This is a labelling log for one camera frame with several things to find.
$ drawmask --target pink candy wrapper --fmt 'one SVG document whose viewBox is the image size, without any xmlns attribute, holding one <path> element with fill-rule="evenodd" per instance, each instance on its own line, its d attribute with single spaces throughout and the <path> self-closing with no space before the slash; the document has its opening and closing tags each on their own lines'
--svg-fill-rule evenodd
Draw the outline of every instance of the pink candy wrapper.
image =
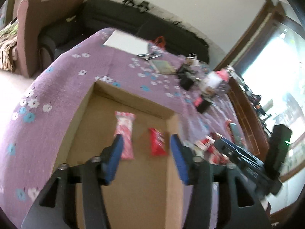
<svg viewBox="0 0 305 229">
<path fill-rule="evenodd" d="M 124 148 L 121 159 L 134 159 L 132 149 L 132 123 L 135 115 L 132 113 L 115 112 L 117 118 L 117 125 L 114 136 L 121 134 L 123 136 Z"/>
</svg>

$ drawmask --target bed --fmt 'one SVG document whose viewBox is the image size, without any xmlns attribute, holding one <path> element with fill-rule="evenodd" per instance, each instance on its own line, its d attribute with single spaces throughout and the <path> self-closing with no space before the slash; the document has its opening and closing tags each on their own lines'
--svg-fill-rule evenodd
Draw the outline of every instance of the bed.
<svg viewBox="0 0 305 229">
<path fill-rule="evenodd" d="M 182 90 L 174 75 L 157 74 L 135 55 L 105 46 L 114 31 L 100 30 L 59 56 L 33 82 L 14 110 L 0 147 L 0 207 L 18 228 L 53 171 L 74 114 L 97 80 L 174 110 L 180 117 L 183 140 L 194 142 L 210 132 L 229 138 L 225 121 L 230 119 L 239 125 L 224 92 L 215 98 L 215 106 L 201 115 L 193 106 L 199 90 Z M 151 50 L 162 53 L 160 59 L 175 68 L 185 60 L 155 45 Z M 208 66 L 196 68 L 201 77 L 209 71 Z"/>
</svg>

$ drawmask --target snack package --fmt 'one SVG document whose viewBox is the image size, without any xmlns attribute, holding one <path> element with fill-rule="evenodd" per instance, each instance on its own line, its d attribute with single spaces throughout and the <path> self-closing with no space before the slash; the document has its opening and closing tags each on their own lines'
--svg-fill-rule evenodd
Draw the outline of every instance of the snack package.
<svg viewBox="0 0 305 229">
<path fill-rule="evenodd" d="M 117 125 L 114 135 L 121 134 L 123 136 L 124 148 L 121 159 L 134 159 L 132 149 L 132 123 L 135 115 L 132 113 L 115 112 Z"/>
<path fill-rule="evenodd" d="M 164 139 L 162 134 L 155 128 L 149 128 L 151 141 L 151 154 L 153 156 L 165 156 Z"/>
</svg>

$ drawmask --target cardboard box flap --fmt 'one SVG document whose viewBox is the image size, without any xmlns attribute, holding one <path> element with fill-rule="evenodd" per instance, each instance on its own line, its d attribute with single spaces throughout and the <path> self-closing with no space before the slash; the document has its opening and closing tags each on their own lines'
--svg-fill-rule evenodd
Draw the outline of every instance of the cardboard box flap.
<svg viewBox="0 0 305 229">
<path fill-rule="evenodd" d="M 94 85 L 94 93 L 164 120 L 174 115 L 169 108 L 100 80 Z"/>
</svg>

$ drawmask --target window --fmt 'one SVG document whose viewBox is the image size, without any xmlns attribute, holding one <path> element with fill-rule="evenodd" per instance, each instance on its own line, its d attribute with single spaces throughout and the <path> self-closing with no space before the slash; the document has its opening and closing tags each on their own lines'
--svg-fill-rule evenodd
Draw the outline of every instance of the window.
<svg viewBox="0 0 305 229">
<path fill-rule="evenodd" d="M 281 24 L 242 77 L 271 114 L 267 129 L 285 124 L 292 130 L 285 174 L 305 160 L 305 40 Z"/>
</svg>

